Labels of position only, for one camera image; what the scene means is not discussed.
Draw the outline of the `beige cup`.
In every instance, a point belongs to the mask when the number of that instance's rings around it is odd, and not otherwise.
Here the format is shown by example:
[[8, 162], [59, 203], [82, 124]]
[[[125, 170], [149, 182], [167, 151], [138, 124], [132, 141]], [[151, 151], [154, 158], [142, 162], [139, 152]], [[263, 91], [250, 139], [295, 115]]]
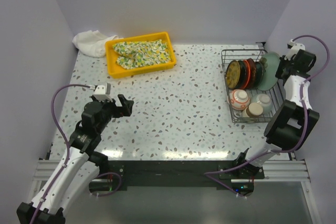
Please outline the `beige cup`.
[[243, 112], [244, 118], [258, 118], [264, 112], [264, 108], [256, 102], [251, 103]]

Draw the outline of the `white red patterned bowl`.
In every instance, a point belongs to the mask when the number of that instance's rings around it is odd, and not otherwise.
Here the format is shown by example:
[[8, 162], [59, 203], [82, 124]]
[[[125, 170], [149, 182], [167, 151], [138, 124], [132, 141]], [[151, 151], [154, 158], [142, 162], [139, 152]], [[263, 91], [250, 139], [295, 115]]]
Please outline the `white red patterned bowl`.
[[250, 104], [250, 97], [245, 90], [235, 89], [229, 93], [228, 104], [237, 111], [245, 110]]

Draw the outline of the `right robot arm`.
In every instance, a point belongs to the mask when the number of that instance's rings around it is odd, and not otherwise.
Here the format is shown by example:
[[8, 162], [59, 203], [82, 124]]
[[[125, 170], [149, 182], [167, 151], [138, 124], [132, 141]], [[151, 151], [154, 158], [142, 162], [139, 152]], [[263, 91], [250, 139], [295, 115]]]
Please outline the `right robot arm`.
[[294, 48], [280, 58], [275, 77], [283, 81], [286, 98], [265, 128], [265, 143], [255, 150], [245, 150], [233, 161], [237, 177], [254, 176], [276, 154], [293, 152], [303, 145], [320, 117], [308, 97], [308, 72], [316, 59], [315, 54]]

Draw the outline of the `yellow plastic tray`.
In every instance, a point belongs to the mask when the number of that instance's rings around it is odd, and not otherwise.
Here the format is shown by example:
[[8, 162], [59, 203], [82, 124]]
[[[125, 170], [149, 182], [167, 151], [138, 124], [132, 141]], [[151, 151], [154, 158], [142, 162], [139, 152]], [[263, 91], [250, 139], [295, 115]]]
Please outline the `yellow plastic tray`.
[[168, 33], [107, 41], [107, 70], [113, 78], [171, 69], [176, 57]]

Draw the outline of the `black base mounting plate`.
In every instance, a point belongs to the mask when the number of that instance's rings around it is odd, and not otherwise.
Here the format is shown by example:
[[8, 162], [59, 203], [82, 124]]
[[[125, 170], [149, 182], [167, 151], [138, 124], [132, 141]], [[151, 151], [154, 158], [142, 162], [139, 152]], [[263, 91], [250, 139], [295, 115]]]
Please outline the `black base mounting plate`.
[[[210, 180], [204, 173], [230, 169], [235, 161], [108, 161], [106, 172], [121, 176], [120, 190], [128, 187], [216, 187], [220, 184]], [[264, 170], [250, 170], [250, 165], [229, 173], [216, 174], [220, 180], [237, 192], [245, 194], [254, 190], [253, 180], [264, 179]]]

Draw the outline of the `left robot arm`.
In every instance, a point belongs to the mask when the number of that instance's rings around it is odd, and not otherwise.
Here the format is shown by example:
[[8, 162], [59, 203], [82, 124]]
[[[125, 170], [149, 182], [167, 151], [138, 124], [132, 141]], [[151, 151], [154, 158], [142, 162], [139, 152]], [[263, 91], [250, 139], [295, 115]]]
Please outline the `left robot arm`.
[[17, 208], [20, 223], [65, 223], [66, 212], [95, 178], [108, 174], [108, 158], [95, 149], [112, 118], [130, 116], [134, 102], [118, 95], [114, 99], [93, 98], [87, 103], [70, 136], [66, 151], [44, 187], [29, 203]]

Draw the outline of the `pale green bowl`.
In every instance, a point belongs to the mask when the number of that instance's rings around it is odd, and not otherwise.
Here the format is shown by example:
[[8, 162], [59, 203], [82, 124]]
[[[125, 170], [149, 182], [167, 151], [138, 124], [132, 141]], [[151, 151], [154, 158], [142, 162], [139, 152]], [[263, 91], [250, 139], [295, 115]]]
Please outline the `pale green bowl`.
[[260, 93], [251, 98], [252, 103], [258, 103], [263, 108], [263, 114], [268, 114], [272, 110], [272, 100], [267, 94]]

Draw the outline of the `white cloth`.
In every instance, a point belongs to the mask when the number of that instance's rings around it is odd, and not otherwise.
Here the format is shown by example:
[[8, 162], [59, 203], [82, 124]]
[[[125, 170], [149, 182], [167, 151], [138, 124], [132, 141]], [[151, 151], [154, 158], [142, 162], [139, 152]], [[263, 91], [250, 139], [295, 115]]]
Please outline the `white cloth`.
[[72, 39], [72, 43], [81, 53], [88, 57], [103, 58], [106, 56], [106, 42], [117, 39], [121, 39], [121, 37], [118, 35], [108, 37], [98, 30], [89, 30], [76, 34]]

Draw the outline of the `dark red lacquer plate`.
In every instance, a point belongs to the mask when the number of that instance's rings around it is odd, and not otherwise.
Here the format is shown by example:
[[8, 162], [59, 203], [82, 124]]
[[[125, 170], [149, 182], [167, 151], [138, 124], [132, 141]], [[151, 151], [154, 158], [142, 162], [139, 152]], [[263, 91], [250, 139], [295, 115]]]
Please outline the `dark red lacquer plate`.
[[257, 70], [256, 70], [256, 63], [251, 58], [247, 59], [247, 62], [249, 63], [250, 68], [250, 79], [247, 88], [250, 89], [254, 86]]

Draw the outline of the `lemon print cloth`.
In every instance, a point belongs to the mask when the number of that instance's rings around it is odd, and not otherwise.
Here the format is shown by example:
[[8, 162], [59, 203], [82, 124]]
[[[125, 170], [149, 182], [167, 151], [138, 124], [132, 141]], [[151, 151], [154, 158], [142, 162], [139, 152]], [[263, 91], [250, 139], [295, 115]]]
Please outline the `lemon print cloth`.
[[127, 70], [160, 65], [171, 61], [168, 45], [161, 39], [118, 42], [112, 48], [118, 54], [116, 64]]

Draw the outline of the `large celadon green plate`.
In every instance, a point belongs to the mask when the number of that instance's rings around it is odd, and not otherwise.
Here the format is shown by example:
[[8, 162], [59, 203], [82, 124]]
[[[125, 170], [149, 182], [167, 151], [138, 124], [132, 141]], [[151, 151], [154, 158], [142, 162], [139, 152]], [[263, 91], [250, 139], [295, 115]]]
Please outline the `large celadon green plate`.
[[276, 72], [280, 64], [280, 56], [276, 52], [268, 52], [261, 57], [259, 62], [265, 71], [257, 89], [260, 91], [268, 91], [278, 82]]

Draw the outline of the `yellow patterned plate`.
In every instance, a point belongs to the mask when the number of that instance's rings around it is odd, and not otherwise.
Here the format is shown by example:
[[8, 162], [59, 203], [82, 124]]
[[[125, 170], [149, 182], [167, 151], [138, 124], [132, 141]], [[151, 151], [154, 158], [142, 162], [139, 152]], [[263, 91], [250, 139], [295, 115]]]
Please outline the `yellow patterned plate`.
[[234, 89], [239, 83], [240, 78], [240, 64], [237, 60], [229, 63], [226, 69], [226, 82], [229, 89]]

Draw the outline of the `dark blue small plate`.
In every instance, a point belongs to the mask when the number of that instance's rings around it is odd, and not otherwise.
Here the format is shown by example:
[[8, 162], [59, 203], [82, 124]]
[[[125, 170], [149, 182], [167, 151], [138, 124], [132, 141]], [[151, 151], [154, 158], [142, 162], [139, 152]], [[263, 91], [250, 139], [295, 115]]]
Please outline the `dark blue small plate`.
[[259, 84], [261, 83], [264, 73], [265, 73], [265, 68], [264, 65], [260, 62], [255, 62], [256, 64], [256, 77], [255, 77], [255, 81], [253, 84], [253, 88], [257, 88], [259, 86]]

